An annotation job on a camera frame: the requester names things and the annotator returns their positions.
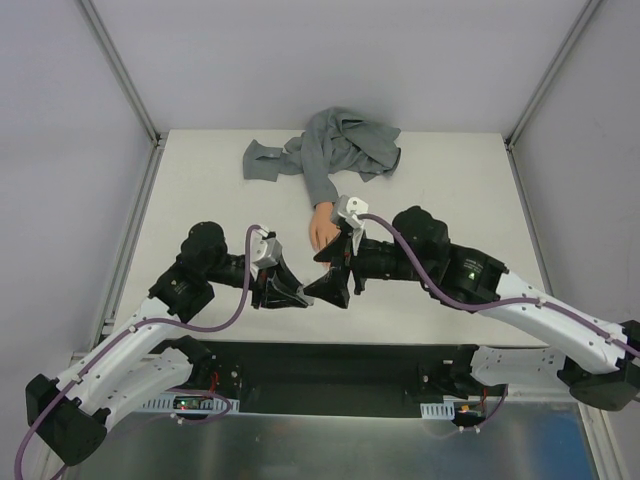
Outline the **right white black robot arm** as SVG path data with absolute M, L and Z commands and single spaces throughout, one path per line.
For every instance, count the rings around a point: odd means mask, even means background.
M 464 348 L 445 369 L 454 394 L 528 385 L 563 389 L 605 411 L 638 400 L 638 322 L 607 322 L 537 289 L 494 257 L 452 243 L 447 225 L 419 206 L 387 222 L 350 199 L 331 218 L 340 234 L 314 258 L 329 269 L 305 287 L 306 295 L 345 309 L 369 280 L 417 282 L 445 307 L 502 321 L 542 341 L 540 348 Z

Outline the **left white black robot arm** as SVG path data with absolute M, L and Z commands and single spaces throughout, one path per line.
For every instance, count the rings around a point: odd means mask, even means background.
M 38 374 L 27 384 L 27 435 L 38 436 L 64 465 L 76 466 L 143 402 L 181 385 L 204 387 L 212 355 L 192 337 L 198 329 L 190 322 L 213 301 L 215 284 L 241 291 L 239 306 L 229 320 L 213 327 L 215 333 L 235 323 L 245 305 L 313 304 L 286 265 L 275 232 L 250 226 L 243 254 L 233 255 L 222 227 L 200 222 L 127 321 L 55 378 Z

